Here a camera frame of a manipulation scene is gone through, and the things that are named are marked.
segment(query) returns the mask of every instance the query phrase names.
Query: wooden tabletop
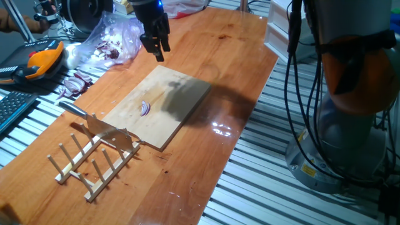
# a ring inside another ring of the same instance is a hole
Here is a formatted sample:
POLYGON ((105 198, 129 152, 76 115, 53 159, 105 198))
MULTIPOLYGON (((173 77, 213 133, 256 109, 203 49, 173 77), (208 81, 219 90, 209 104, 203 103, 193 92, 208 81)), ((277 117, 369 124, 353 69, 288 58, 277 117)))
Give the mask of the wooden tabletop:
MULTIPOLYGON (((59 185, 46 158, 64 167, 59 149, 78 153, 70 133, 88 142, 65 112, 15 160, 0 170, 0 200, 21 224, 197 224, 236 141, 271 73, 277 56, 263 44, 267 19, 239 11, 207 8, 170 20, 171 52, 165 62, 141 50, 134 61, 114 66, 75 104, 103 118, 158 64, 212 84, 210 93, 163 152, 142 146, 93 203, 87 189, 70 177, 59 185)), ((118 157, 108 150, 110 157, 118 157)), ((90 163, 78 171, 92 182, 99 178, 90 163)))

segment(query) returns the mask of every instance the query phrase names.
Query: wooden cutting board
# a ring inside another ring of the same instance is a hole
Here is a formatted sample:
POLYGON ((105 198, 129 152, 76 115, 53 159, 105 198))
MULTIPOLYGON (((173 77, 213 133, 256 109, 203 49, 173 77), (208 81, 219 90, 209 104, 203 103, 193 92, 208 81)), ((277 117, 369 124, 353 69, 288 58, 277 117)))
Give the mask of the wooden cutting board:
POLYGON ((103 119, 162 151, 209 91, 208 82, 157 66, 103 119), (151 110, 141 116, 142 101, 151 110))

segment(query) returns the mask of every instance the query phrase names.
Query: knife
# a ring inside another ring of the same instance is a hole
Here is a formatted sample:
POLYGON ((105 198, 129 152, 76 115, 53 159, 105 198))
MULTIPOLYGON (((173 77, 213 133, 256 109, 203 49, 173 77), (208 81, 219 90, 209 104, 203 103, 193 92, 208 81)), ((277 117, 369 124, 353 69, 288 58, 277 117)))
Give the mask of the knife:
POLYGON ((101 139, 112 145, 117 145, 118 148, 124 151, 133 151, 132 137, 130 135, 106 122, 90 116, 83 109, 70 102, 60 101, 58 106, 86 120, 90 133, 99 136, 101 139))

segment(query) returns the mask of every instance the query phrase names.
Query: yellow label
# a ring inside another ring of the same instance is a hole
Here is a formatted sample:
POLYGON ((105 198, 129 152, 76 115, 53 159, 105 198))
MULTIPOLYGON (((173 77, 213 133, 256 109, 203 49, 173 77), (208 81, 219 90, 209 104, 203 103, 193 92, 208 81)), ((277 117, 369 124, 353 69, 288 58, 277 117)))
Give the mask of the yellow label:
POLYGON ((315 177, 315 173, 316 173, 315 169, 307 166, 305 163, 302 165, 301 170, 303 172, 305 172, 306 174, 308 174, 309 176, 315 177))
POLYGON ((300 134, 300 136, 297 138, 297 140, 299 140, 299 143, 303 140, 303 135, 304 135, 304 132, 302 132, 300 134))

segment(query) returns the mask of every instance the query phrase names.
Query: plastic bag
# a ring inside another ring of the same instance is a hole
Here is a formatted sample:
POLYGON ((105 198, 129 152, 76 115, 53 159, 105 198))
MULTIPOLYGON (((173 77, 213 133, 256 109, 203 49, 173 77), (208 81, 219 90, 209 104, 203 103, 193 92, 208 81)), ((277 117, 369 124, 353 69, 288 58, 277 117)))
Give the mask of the plastic bag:
POLYGON ((136 18, 104 11, 99 24, 73 54, 81 58, 82 66, 109 68, 136 56, 142 46, 142 33, 143 25, 136 18))
POLYGON ((170 19, 179 19, 206 8, 208 0, 162 0, 170 19))

